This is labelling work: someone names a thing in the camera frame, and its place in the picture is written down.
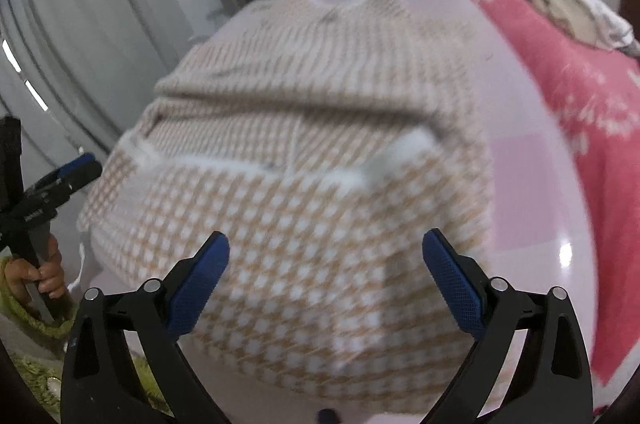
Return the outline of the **green sleeve left forearm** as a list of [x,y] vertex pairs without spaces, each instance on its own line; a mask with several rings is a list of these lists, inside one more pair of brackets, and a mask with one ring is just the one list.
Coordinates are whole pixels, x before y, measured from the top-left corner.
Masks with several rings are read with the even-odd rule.
[[70,294],[52,300],[61,312],[52,323],[14,296],[6,280],[6,266],[13,262],[8,254],[1,257],[1,340],[9,352],[44,360],[62,360],[68,334],[74,324],[76,308]]

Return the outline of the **person's left hand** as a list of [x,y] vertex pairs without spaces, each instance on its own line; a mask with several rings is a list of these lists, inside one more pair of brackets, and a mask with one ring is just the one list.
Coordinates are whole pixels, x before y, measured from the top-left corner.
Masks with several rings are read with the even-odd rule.
[[38,284],[40,294],[56,300],[67,293],[62,254],[58,248],[58,240],[50,234],[47,245],[48,259],[39,267],[32,266],[27,260],[11,258],[4,267],[4,277],[11,293],[23,305],[30,304],[30,296],[26,290],[27,283]]

